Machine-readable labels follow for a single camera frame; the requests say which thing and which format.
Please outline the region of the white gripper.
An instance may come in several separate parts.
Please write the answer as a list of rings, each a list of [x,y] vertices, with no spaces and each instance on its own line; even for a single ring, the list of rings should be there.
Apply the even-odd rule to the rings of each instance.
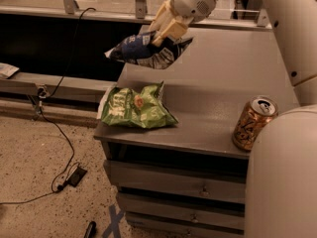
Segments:
[[[149,27],[150,32],[156,32],[152,44],[159,47],[167,37],[178,40],[187,32],[188,26],[192,21],[199,22],[208,18],[215,9],[217,1],[218,0],[164,1]]]

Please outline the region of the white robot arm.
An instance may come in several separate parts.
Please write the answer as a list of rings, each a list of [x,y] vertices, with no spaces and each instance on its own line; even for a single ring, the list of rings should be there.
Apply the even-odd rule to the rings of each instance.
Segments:
[[[245,238],[316,238],[316,0],[263,0],[298,105],[258,135],[246,179]]]

